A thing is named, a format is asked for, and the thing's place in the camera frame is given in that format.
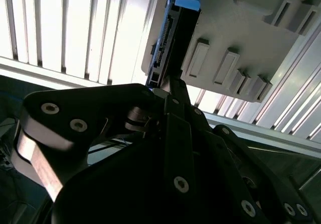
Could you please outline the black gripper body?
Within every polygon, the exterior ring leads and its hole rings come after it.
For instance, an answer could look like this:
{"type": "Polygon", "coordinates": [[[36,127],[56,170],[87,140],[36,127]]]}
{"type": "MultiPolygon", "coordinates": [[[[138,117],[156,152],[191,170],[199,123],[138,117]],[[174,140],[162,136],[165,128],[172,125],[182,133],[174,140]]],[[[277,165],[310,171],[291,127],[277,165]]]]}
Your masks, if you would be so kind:
{"type": "Polygon", "coordinates": [[[52,223],[240,223],[219,160],[220,137],[143,140],[72,177],[52,223]]]}

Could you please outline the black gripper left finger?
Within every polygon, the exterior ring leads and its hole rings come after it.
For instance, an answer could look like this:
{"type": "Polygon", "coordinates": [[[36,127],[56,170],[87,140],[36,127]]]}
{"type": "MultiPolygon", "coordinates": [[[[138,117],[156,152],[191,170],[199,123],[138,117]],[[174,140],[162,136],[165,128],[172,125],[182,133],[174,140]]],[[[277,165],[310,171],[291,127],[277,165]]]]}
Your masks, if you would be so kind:
{"type": "Polygon", "coordinates": [[[133,143],[158,130],[167,97],[175,106],[191,103],[185,82],[174,77],[156,89],[132,83],[27,95],[15,138],[19,172],[55,200],[87,167],[91,147],[112,139],[133,143]]]}

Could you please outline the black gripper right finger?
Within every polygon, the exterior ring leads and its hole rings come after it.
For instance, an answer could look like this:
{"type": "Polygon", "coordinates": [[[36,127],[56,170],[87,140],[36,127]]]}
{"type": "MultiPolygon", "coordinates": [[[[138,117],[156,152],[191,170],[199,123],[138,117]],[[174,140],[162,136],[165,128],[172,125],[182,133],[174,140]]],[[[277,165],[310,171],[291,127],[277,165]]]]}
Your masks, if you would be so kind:
{"type": "Polygon", "coordinates": [[[310,208],[225,125],[210,127],[179,82],[196,148],[198,187],[216,223],[313,223],[310,208]]]}

